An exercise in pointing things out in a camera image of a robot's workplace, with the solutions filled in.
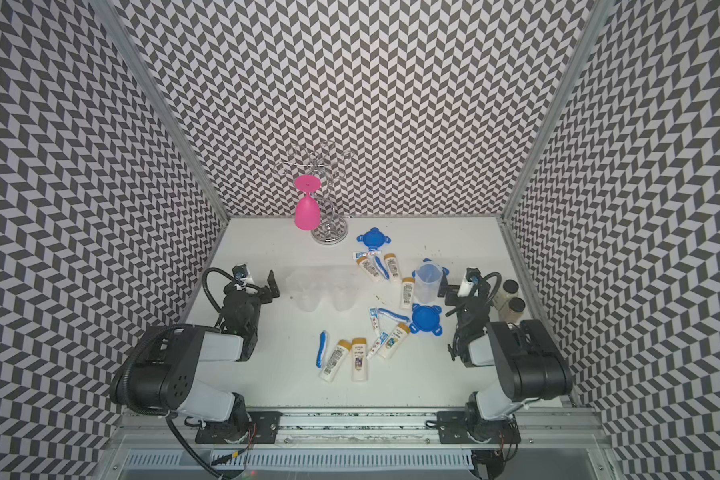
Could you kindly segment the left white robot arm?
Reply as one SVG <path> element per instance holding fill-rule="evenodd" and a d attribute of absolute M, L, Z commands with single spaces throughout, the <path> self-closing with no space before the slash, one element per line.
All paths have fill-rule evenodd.
<path fill-rule="evenodd" d="M 252 283 L 247 267 L 206 269 L 201 287 L 215 312 L 211 326 L 177 323 L 147 328 L 114 374 L 109 396 L 134 413 L 195 422 L 198 444 L 272 444 L 282 413 L 248 411 L 242 394 L 196 378 L 203 363 L 246 362 L 258 343 L 261 308 L 280 297 L 273 271 Z"/>

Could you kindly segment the white bottle green label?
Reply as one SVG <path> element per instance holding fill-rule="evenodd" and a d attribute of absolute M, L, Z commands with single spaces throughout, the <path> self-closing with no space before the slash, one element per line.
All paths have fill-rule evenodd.
<path fill-rule="evenodd" d="M 377 355 L 385 360 L 391 359 L 399 349 L 400 344 L 409 336 L 410 328 L 405 323 L 398 323 L 381 344 Z"/>

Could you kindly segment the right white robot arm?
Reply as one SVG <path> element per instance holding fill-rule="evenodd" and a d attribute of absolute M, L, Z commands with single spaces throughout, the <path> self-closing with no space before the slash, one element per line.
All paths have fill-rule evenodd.
<path fill-rule="evenodd" d="M 467 368 L 490 368 L 496 381 L 470 394 L 459 412 L 441 411 L 431 425 L 442 444 L 497 444 L 521 442 L 515 414 L 540 400 L 552 400 L 572 391 L 573 375 L 540 320 L 494 321 L 504 281 L 500 273 L 483 275 L 466 270 L 465 296 L 452 302 L 448 317 L 456 327 L 448 352 Z"/>

